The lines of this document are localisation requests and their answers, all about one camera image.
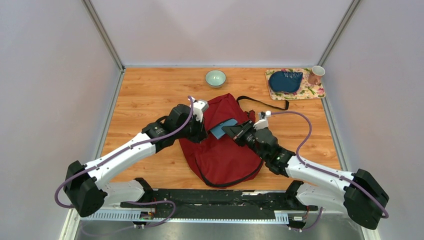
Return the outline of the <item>small blue wallet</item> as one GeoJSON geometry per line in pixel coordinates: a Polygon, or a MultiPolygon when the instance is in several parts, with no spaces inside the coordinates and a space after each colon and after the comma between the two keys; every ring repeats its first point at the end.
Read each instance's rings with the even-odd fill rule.
{"type": "Polygon", "coordinates": [[[223,137],[226,133],[223,130],[223,127],[231,127],[237,125],[238,121],[234,118],[230,118],[228,120],[223,121],[222,123],[219,123],[218,125],[214,126],[210,129],[210,133],[219,140],[221,137],[223,137]]]}

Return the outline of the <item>dark red student backpack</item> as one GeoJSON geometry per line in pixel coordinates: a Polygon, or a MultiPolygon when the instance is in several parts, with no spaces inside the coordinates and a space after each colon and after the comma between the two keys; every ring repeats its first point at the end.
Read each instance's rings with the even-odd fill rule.
{"type": "Polygon", "coordinates": [[[293,152],[278,145],[274,155],[258,156],[247,146],[238,146],[225,134],[216,139],[210,129],[228,120],[237,120],[237,125],[247,121],[255,124],[255,112],[243,111],[238,100],[230,93],[208,101],[208,109],[203,114],[204,127],[208,137],[200,143],[180,139],[183,155],[188,166],[203,182],[213,188],[227,188],[252,180],[266,163],[277,174],[282,173],[293,152]]]}

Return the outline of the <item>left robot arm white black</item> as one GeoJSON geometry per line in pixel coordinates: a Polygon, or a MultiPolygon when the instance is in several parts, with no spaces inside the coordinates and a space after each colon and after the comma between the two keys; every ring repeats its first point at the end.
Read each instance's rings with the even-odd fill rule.
{"type": "Polygon", "coordinates": [[[204,113],[209,105],[195,100],[191,105],[178,104],[171,112],[148,124],[134,138],[112,152],[85,164],[78,160],[66,172],[63,190],[80,217],[88,217],[105,205],[135,202],[148,207],[153,194],[137,179],[128,182],[111,180],[138,161],[170,147],[176,140],[200,143],[208,136],[204,113]]]}

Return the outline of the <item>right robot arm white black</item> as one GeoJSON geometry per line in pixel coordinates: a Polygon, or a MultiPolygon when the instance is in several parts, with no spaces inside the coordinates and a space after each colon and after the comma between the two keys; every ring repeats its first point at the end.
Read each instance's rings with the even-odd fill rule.
{"type": "Polygon", "coordinates": [[[222,130],[237,145],[251,149],[272,173],[298,180],[285,195],[290,209],[305,205],[338,211],[370,230],[388,218],[389,196],[370,172],[337,170],[307,160],[280,146],[269,128],[256,129],[250,120],[222,130]]]}

